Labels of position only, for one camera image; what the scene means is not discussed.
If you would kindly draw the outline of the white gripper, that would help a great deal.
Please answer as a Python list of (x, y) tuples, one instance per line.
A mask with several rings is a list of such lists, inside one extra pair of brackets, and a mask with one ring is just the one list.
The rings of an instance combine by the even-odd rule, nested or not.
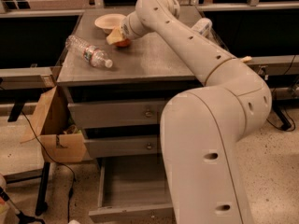
[(125, 38), (135, 40), (136, 34), (130, 25), (130, 16), (126, 16), (121, 21), (121, 27), (115, 27), (112, 32), (107, 36), (107, 43), (109, 45), (122, 42)]

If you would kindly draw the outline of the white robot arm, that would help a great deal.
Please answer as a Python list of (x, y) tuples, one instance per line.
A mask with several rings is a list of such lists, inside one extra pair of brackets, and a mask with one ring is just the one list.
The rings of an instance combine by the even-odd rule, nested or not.
[(137, 0), (109, 43), (157, 33), (201, 87), (164, 107), (160, 138), (177, 224), (254, 224), (235, 144), (259, 129), (272, 104), (265, 81), (178, 20), (177, 0)]

